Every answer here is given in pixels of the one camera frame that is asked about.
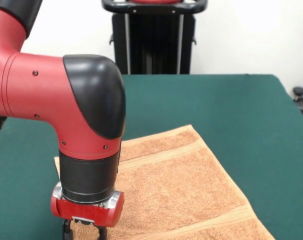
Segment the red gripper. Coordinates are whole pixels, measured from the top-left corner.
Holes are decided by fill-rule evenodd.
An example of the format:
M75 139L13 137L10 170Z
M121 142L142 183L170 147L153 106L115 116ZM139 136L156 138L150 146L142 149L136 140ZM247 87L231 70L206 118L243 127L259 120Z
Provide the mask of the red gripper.
M64 219L62 223L62 239L73 240L71 221L82 221L97 226L97 240L107 240L108 228L118 223L125 196L123 192L115 191L106 201L96 204L80 204L69 201L63 196L60 182L53 189L50 208L54 216Z

